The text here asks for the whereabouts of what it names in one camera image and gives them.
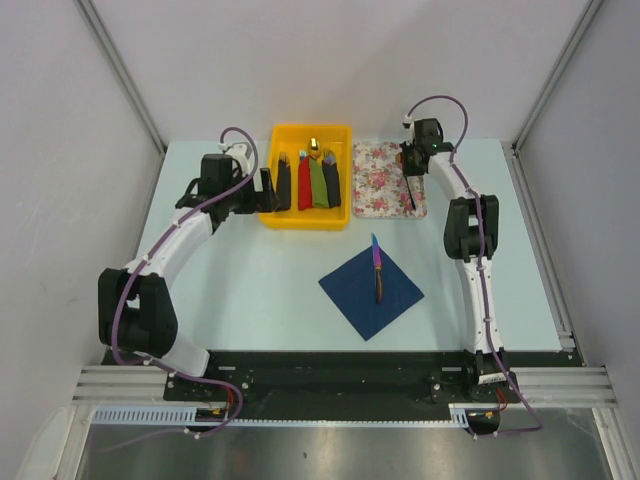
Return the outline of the iridescent rainbow knife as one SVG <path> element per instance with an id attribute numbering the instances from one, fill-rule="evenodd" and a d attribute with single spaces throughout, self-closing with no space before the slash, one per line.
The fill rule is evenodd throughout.
<path id="1" fill-rule="evenodd" d="M 375 234 L 371 235 L 371 243 L 373 268 L 375 274 L 375 298 L 376 303 L 380 304 L 383 298 L 382 257 L 379 242 Z"/>

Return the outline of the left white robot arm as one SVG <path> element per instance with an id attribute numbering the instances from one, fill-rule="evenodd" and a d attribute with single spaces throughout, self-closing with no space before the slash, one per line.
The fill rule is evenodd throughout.
<path id="1" fill-rule="evenodd" d="M 180 331 L 170 287 L 229 215 L 279 207 L 271 172 L 258 168 L 252 153 L 249 143 L 241 142 L 204 155 L 199 176 L 175 204 L 168 230 L 149 252 L 121 269 L 105 269 L 98 280 L 100 341 L 186 374 L 187 389 L 202 400 L 219 392 L 221 376 L 208 367 L 208 350 Z"/>

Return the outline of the dark blue paper napkin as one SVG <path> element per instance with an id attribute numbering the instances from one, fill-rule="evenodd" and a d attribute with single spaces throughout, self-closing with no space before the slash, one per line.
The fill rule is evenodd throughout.
<path id="1" fill-rule="evenodd" d="M 375 298 L 371 246 L 319 280 L 360 337 L 368 341 L 424 298 L 418 286 L 381 249 L 383 298 Z"/>

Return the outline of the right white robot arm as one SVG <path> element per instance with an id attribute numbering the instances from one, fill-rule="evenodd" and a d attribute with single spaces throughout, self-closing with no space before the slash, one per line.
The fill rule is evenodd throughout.
<path id="1" fill-rule="evenodd" d="M 408 139 L 399 154 L 407 177 L 433 177 L 448 199 L 443 243 L 458 271 L 468 322 L 465 355 L 469 364 L 461 376 L 463 393 L 473 401 L 493 396 L 502 401 L 517 391 L 495 318 L 492 291 L 492 260 L 497 250 L 499 200 L 483 195 L 472 185 L 457 163 L 457 147 L 444 139 L 435 118 L 403 122 Z"/>

